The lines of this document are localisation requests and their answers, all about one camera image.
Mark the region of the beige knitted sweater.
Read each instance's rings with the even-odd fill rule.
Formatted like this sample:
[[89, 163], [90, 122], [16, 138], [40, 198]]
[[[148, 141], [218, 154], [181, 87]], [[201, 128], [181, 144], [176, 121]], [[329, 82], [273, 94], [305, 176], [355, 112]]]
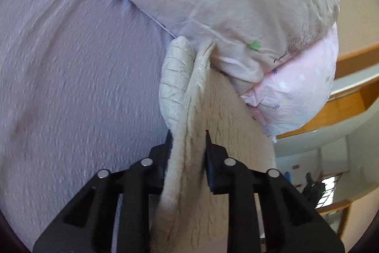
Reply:
[[161, 114], [173, 145], [152, 227], [152, 252], [224, 252], [228, 199], [213, 195], [206, 140], [258, 171], [275, 167], [274, 145], [230, 81], [211, 67], [213, 41], [197, 49], [184, 37], [168, 47], [159, 85]]

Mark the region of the lavender bed sheet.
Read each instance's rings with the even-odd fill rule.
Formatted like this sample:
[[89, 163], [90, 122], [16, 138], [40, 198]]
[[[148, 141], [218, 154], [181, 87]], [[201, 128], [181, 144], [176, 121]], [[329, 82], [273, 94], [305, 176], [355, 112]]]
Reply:
[[1, 0], [1, 211], [27, 248], [95, 172], [165, 140], [171, 40], [129, 0]]

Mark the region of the left floral pink pillow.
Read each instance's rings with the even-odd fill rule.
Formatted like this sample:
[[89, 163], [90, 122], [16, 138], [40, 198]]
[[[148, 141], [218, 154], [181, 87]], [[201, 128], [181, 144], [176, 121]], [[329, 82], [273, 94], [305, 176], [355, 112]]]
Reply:
[[175, 37], [212, 40], [212, 64], [271, 137], [327, 102], [338, 57], [339, 0], [130, 0]]

